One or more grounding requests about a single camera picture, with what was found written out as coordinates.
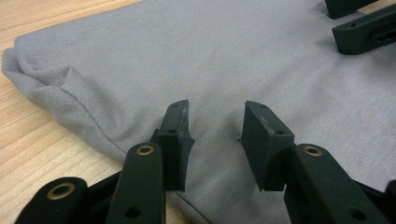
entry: wooden surface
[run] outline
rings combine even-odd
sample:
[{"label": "wooden surface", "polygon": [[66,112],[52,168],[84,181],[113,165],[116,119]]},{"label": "wooden surface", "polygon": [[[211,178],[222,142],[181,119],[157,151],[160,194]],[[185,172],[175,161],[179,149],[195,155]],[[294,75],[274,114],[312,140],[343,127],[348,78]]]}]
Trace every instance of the wooden surface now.
[{"label": "wooden surface", "polygon": [[[18,35],[134,2],[0,0],[0,52],[12,48]],[[380,1],[362,11],[369,13],[395,2]],[[120,168],[120,164],[62,128],[49,113],[29,103],[6,77],[0,76],[1,223],[13,223],[33,195],[51,180],[78,176],[90,186]],[[168,223],[188,222],[171,204],[166,215]]]}]

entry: wood grain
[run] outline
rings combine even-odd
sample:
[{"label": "wood grain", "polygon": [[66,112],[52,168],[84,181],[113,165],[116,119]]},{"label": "wood grain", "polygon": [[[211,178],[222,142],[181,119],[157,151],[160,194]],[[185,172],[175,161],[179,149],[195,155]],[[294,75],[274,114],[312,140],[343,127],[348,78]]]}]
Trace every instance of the wood grain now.
[{"label": "wood grain", "polygon": [[[135,2],[0,0],[0,51],[12,48],[19,35]],[[379,1],[361,11],[370,13],[395,2]],[[78,176],[92,185],[120,168],[28,102],[5,76],[0,76],[1,223],[13,223],[33,195],[53,179]],[[171,204],[166,215],[168,223],[188,222]]]}]

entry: gray cloth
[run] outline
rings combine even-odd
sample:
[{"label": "gray cloth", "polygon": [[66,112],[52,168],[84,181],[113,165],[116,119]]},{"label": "gray cloth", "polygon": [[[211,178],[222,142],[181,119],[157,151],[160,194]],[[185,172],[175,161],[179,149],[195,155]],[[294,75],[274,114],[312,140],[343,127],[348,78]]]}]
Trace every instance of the gray cloth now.
[{"label": "gray cloth", "polygon": [[283,193],[259,192],[237,141],[246,100],[352,178],[380,190],[396,178],[396,46],[345,56],[332,38],[359,16],[333,21],[319,0],[146,0],[19,37],[3,72],[119,161],[189,99],[186,192],[168,199],[195,222],[288,223]]}]

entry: gray fabric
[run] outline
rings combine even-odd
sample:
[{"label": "gray fabric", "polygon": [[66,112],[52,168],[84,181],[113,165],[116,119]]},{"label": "gray fabric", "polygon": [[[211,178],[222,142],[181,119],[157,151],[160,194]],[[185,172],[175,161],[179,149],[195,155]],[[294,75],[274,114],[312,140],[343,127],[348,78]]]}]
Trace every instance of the gray fabric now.
[{"label": "gray fabric", "polygon": [[345,56],[332,38],[358,16],[330,20],[319,0],[146,0],[19,37],[3,72],[119,161],[189,99],[196,143],[186,192],[169,199],[196,222],[288,223],[283,193],[259,192],[236,140],[246,100],[360,182],[396,178],[396,46]]}]

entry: wooden table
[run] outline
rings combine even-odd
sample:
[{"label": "wooden table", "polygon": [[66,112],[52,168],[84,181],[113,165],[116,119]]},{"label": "wooden table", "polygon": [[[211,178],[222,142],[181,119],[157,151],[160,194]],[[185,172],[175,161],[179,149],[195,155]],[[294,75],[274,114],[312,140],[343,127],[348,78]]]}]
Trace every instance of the wooden table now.
[{"label": "wooden table", "polygon": [[[135,2],[2,0],[0,52],[12,48],[18,35]],[[362,11],[368,13],[395,2],[380,1]],[[61,127],[48,112],[28,102],[6,77],[0,76],[1,223],[14,222],[33,195],[51,180],[78,176],[90,186],[120,169],[120,164]],[[172,204],[167,205],[166,219],[168,223],[188,222]]]}]

